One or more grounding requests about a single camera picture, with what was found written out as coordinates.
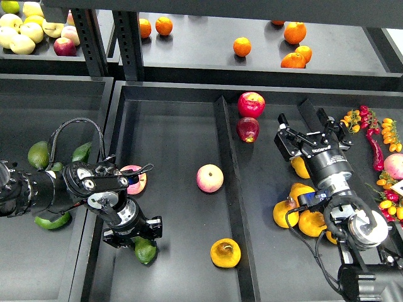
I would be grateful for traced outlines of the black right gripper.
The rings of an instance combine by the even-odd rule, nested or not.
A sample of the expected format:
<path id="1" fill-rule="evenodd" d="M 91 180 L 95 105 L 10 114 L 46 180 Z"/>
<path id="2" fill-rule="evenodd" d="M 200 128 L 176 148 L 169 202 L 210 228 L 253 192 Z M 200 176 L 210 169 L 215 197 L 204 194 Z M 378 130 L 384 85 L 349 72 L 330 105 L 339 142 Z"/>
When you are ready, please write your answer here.
<path id="1" fill-rule="evenodd" d="M 305 166 L 310 179 L 316 188 L 326 188 L 331 184 L 348 181 L 353 168 L 342 150 L 349 150 L 353 142 L 344 122 L 335 121 L 327 115 L 323 108 L 317 110 L 317 117 L 324 127 L 321 143 L 338 147 L 335 149 L 320 148 L 319 152 L 304 157 Z M 302 154 L 304 144 L 310 145 L 307 135 L 290 128 L 286 116 L 278 116 L 279 128 L 274 142 L 285 161 Z"/>

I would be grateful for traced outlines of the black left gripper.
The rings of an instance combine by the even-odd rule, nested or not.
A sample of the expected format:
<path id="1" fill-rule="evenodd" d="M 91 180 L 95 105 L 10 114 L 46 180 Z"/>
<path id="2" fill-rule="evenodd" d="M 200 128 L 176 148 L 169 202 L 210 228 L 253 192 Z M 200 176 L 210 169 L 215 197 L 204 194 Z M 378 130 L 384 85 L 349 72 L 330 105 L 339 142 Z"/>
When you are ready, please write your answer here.
<path id="1" fill-rule="evenodd" d="M 107 206 L 106 215 L 106 224 L 109 228 L 103 230 L 102 240 L 116 249 L 121 247 L 133 248 L 134 242 L 132 239 L 134 237 L 149 240 L 162 237 L 162 216 L 146 219 L 140 206 L 132 198 L 126 200 L 120 211 Z"/>

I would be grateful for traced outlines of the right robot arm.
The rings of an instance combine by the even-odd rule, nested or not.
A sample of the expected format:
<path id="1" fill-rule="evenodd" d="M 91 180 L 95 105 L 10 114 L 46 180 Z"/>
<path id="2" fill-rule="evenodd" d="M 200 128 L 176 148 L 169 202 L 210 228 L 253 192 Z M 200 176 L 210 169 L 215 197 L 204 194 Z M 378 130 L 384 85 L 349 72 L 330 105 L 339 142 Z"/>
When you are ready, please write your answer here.
<path id="1" fill-rule="evenodd" d="M 320 108 L 317 117 L 323 129 L 303 134 L 290 127 L 284 114 L 278 116 L 275 143 L 285 160 L 301 156 L 316 190 L 303 193 L 284 213 L 322 213 L 326 232 L 337 241 L 341 266 L 333 281 L 324 268 L 319 247 L 310 248 L 327 283 L 345 301 L 402 301 L 402 230 L 372 210 L 348 184 L 353 168 L 344 151 L 352 145 L 344 123 L 336 122 Z"/>

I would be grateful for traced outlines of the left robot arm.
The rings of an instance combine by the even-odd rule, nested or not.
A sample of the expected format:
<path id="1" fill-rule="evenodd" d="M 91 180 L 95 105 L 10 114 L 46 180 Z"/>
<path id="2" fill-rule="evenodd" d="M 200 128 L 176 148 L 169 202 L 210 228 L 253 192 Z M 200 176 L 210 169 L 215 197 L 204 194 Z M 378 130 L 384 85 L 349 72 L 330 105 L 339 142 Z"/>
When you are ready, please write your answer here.
<path id="1" fill-rule="evenodd" d="M 137 171 L 120 171 L 115 156 L 106 156 L 103 134 L 99 133 L 99 155 L 95 164 L 73 161 L 61 171 L 52 171 L 57 139 L 71 123 L 92 123 L 89 118 L 73 118 L 61 124 L 51 136 L 49 165 L 28 173 L 15 163 L 1 161 L 1 216 L 14 217 L 31 213 L 49 221 L 84 205 L 99 216 L 108 228 L 103 241 L 119 248 L 133 245 L 133 238 L 155 240 L 162 237 L 162 218 L 148 219 L 140 206 L 128 196 L 129 185 L 141 174 L 153 169 L 146 164 Z"/>

